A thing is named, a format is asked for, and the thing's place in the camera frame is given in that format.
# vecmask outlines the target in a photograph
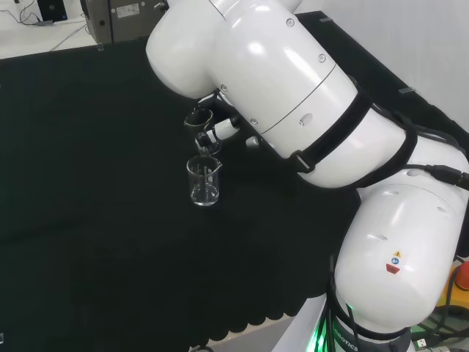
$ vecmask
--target robotic arm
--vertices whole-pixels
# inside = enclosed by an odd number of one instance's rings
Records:
[[[292,14],[299,3],[172,0],[149,38],[147,55],[158,78],[185,97],[220,89],[259,139],[280,158],[294,159],[307,182],[348,186],[392,161],[409,133],[366,101],[301,25]],[[321,158],[309,158],[324,139],[338,140]],[[408,164],[469,172],[458,149],[422,136]],[[432,312],[469,198],[469,192],[415,169],[361,187],[362,204],[335,270],[334,294],[345,314],[334,322],[343,328],[334,334],[338,351],[347,351],[342,337],[352,331],[343,321],[350,315],[347,306],[362,338],[376,346],[401,338],[403,329]],[[407,349],[413,349],[408,340],[398,348]]]

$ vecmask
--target black cable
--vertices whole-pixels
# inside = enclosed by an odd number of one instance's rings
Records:
[[[455,255],[455,256],[454,256],[454,260],[455,260],[455,261],[458,261],[458,262],[461,262],[461,263],[465,263],[465,260],[462,259],[459,255]]]
[[[314,352],[319,352],[322,328],[324,327],[324,322],[325,322],[327,312],[328,312],[328,303],[326,301],[324,304],[324,309],[322,310],[322,313],[321,313],[320,324],[317,327],[316,345],[314,346]]]
[[[458,186],[469,191],[469,174],[446,165],[416,165],[408,164],[403,169],[420,169],[428,172],[436,180],[449,185]]]
[[[451,273],[450,279],[449,279],[449,284],[448,284],[448,292],[446,292],[446,302],[443,310],[443,314],[441,315],[440,321],[437,323],[436,327],[434,327],[432,330],[428,331],[425,336],[426,338],[431,337],[433,334],[442,334],[439,332],[440,328],[443,327],[445,324],[446,318],[448,317],[448,312],[449,312],[449,306],[451,303],[451,294],[453,292],[453,286],[454,286],[454,281],[456,280],[456,275],[458,271],[460,270],[460,267],[457,267],[454,269],[454,271]]]
[[[29,7],[31,7],[31,6],[33,5],[33,3],[35,3],[35,2],[36,2],[36,0],[33,0],[33,2],[32,2],[31,4],[29,4],[28,6],[24,7],[24,8],[20,11],[20,20],[17,20],[16,17],[15,17],[9,10],[0,10],[0,12],[6,12],[6,13],[8,13],[10,16],[12,16],[12,17],[15,19],[16,23],[23,24],[24,26],[36,26],[35,23],[25,23],[25,22],[31,17],[31,15],[36,16],[37,21],[40,22],[39,17],[37,17],[37,15],[36,15],[35,13],[33,13],[33,12],[31,12],[31,13],[29,14],[29,16],[28,16],[26,19],[21,20],[21,16],[23,16],[23,14],[24,14],[24,12],[26,11],[26,9],[28,9]]]
[[[435,319],[434,317],[432,317],[432,316],[428,317],[427,319],[430,320],[432,323],[438,324],[438,320],[436,320],[436,319]],[[452,328],[452,327],[450,327],[450,326],[448,326],[448,325],[443,325],[442,328],[443,328],[443,329],[446,329],[446,330],[448,330],[448,331],[450,331],[450,332],[457,332],[456,329],[454,329],[454,328]]]
[[[447,134],[447,133],[444,133],[444,132],[438,131],[438,130],[433,130],[431,128],[420,126],[420,125],[414,125],[414,126],[417,128],[417,131],[421,131],[423,133],[433,134],[435,136],[439,136],[439,137],[445,139],[448,143],[451,143],[453,146],[455,146],[455,147],[459,146],[459,143],[457,142],[457,140],[451,134]]]
[[[392,113],[390,113],[388,110],[384,109],[383,107],[381,107],[381,106],[377,105],[376,103],[374,103],[372,105],[372,109],[375,110],[378,114],[383,115],[386,119],[392,121],[394,124],[398,125],[399,127],[401,127],[401,128],[403,127],[401,125],[401,123],[394,118]],[[436,142],[440,142],[440,143],[450,145],[450,146],[458,149],[464,155],[466,155],[465,150],[462,149],[459,146],[459,143],[457,142],[457,140],[452,135],[441,132],[441,131],[433,130],[431,128],[427,128],[427,127],[424,127],[424,126],[420,126],[420,125],[414,125],[413,127],[417,130],[417,134],[420,137],[424,137],[426,139],[431,139],[432,141],[436,141]]]
[[[328,352],[336,352],[336,343],[334,342],[334,330],[333,330],[333,318],[332,318],[332,312],[330,308],[328,309],[327,313],[327,318],[326,318],[326,331],[325,331],[325,336],[326,340],[328,343]]]
[[[353,336],[355,336],[355,340],[357,340],[357,352],[360,352],[360,350],[362,349],[360,347],[360,339],[358,338],[357,324],[355,324],[355,319],[353,318],[352,308],[350,308],[348,304],[347,304],[347,310],[349,311],[350,322],[352,323]]]

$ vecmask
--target table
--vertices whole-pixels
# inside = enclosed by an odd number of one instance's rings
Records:
[[[468,143],[324,14],[298,17],[378,103]],[[156,79],[145,44],[1,62],[4,351],[186,352],[324,292],[356,192],[305,184],[240,132],[218,204],[193,206],[196,102]]]

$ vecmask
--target cable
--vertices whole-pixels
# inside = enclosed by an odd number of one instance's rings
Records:
[[[328,303],[327,303],[327,300],[326,300],[326,302],[324,304],[324,309],[321,312],[321,318],[320,318],[320,321],[319,321],[320,324],[317,327],[316,345],[314,346],[314,352],[319,352],[319,349],[320,349],[320,340],[321,340],[321,336],[322,336],[322,328],[324,327],[324,322],[325,322],[325,319],[326,319],[327,312],[328,312]]]
[[[372,109],[375,110],[378,114],[383,115],[386,119],[388,119],[388,120],[394,122],[396,125],[402,127],[402,125],[394,118],[392,113],[390,113],[388,110],[386,110],[383,107],[377,105],[376,103],[374,103],[372,105]],[[413,125],[413,127],[417,130],[417,134],[420,137],[423,137],[423,138],[426,138],[426,139],[431,139],[432,141],[436,141],[436,142],[440,142],[440,143],[450,145],[450,146],[458,149],[464,155],[466,155],[465,150],[459,146],[459,143],[457,142],[457,140],[452,135],[441,132],[441,131],[433,130],[431,128],[427,128],[427,127],[424,127],[424,126],[420,126],[420,125]]]
[[[86,21],[76,21],[76,22],[66,22],[66,23],[55,23],[54,26],[62,26],[64,24],[73,24],[73,23],[85,23]]]
[[[449,279],[449,284],[448,284],[448,292],[446,292],[446,302],[445,302],[443,314],[441,315],[441,319],[437,323],[436,327],[434,327],[432,330],[426,332],[425,336],[427,338],[431,337],[433,334],[437,334],[437,333],[438,334],[444,334],[444,333],[440,333],[439,330],[440,330],[440,328],[443,327],[443,325],[445,324],[446,318],[448,317],[448,312],[449,312],[449,306],[450,306],[450,303],[451,303],[451,294],[453,292],[454,281],[456,280],[456,275],[457,275],[459,270],[460,270],[460,267],[457,267],[451,273],[451,276],[450,276],[450,279]]]
[[[419,169],[428,172],[436,180],[457,186],[469,191],[469,174],[446,165],[416,165],[408,164],[403,169]]]
[[[33,12],[31,12],[31,13],[29,14],[28,18],[27,18],[26,20],[24,20],[24,21],[21,20],[21,16],[22,16],[22,15],[24,14],[24,12],[25,12],[28,8],[30,8],[35,2],[36,2],[36,0],[32,0],[32,3],[31,3],[31,4],[29,4],[28,6],[24,7],[24,8],[21,10],[21,12],[20,12],[20,22],[21,22],[22,24],[29,26],[28,24],[26,24],[26,23],[24,23],[24,22],[26,22],[26,21],[31,17],[31,15],[33,14]]]
[[[328,346],[328,352],[336,352],[336,343],[334,342],[334,330],[333,330],[333,321],[332,321],[332,312],[330,308],[328,308],[328,313],[326,317],[326,330],[325,330],[325,336],[326,336],[326,341],[327,341],[327,346]]]
[[[358,339],[357,324],[355,324],[355,319],[353,318],[352,308],[350,308],[348,304],[347,304],[347,310],[349,311],[350,322],[352,323],[353,336],[355,336],[355,340],[357,340],[357,352],[360,352],[360,350],[362,349],[360,346],[360,339]]]
[[[49,51],[54,51],[56,50],[59,46],[62,45],[62,43],[64,43],[67,39],[73,37],[75,34],[77,34],[80,30],[82,30],[83,28],[86,27],[86,24],[84,24],[83,26],[81,26],[80,28],[76,29],[75,31],[73,31],[72,33],[70,33],[65,39],[63,39],[63,41],[61,41],[59,44],[57,44],[56,46],[54,46],[51,50]]]
[[[31,7],[31,6],[33,5],[33,3],[35,3],[35,2],[36,2],[36,0],[33,0],[33,2],[32,2],[31,4],[29,4],[28,6],[24,7],[24,8],[20,11],[20,20],[17,20],[16,17],[15,17],[9,10],[0,10],[0,12],[6,12],[6,13],[8,13],[10,16],[12,16],[12,17],[15,19],[16,23],[23,24],[24,26],[35,26],[35,25],[36,25],[35,23],[25,23],[25,22],[31,17],[31,15],[36,16],[37,22],[40,22],[39,17],[37,17],[37,15],[36,15],[35,13],[33,13],[33,12],[29,13],[29,16],[28,16],[26,19],[21,20],[21,16],[23,16],[23,14],[24,14],[24,12],[26,11],[26,9],[28,9],[29,7]]]
[[[458,262],[461,262],[461,263],[465,263],[465,260],[462,259],[459,255],[455,255],[455,256],[454,256],[454,261],[458,261]]]

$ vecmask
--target black strap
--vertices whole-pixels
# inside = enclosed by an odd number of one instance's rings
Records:
[[[373,107],[373,103],[365,92],[357,88],[357,96],[343,115],[303,152],[297,151],[290,156],[296,172],[313,171],[322,159],[332,153],[360,125],[370,108]],[[408,118],[397,113],[390,114],[388,111],[377,111],[377,113],[405,129],[404,143],[396,154],[381,167],[344,188],[368,187],[395,175],[407,164],[417,145],[418,134]]]
[[[370,172],[360,180],[352,183],[349,185],[349,187],[364,188],[374,185],[375,183],[378,183],[401,171],[409,161],[410,156],[412,155],[413,150],[417,145],[417,130],[413,127],[411,121],[405,116],[402,116],[401,114],[392,114],[392,117],[400,121],[403,125],[403,128],[405,129],[404,143],[402,143],[402,146],[397,150],[396,154],[394,154],[391,159],[389,159],[378,169]]]
[[[331,154],[356,128],[372,107],[373,102],[361,90],[353,102],[324,132],[324,134],[303,151],[296,151],[290,156],[296,172],[309,173],[316,165]]]
[[[342,322],[344,322],[345,325],[347,325],[349,328],[352,328],[352,322],[350,321],[349,317],[347,314],[345,314],[344,310],[339,304],[339,301],[337,301],[336,293],[334,292],[332,288],[332,283],[329,281],[328,286],[326,289],[326,296],[328,299],[328,306],[330,307],[330,310],[332,313],[340,319]],[[377,341],[386,341],[386,340],[394,340],[397,337],[402,336],[408,328],[390,333],[390,334],[381,334],[378,332],[373,332],[370,330],[367,330],[359,325],[357,325],[357,332],[359,335],[369,338],[371,340],[377,340]]]

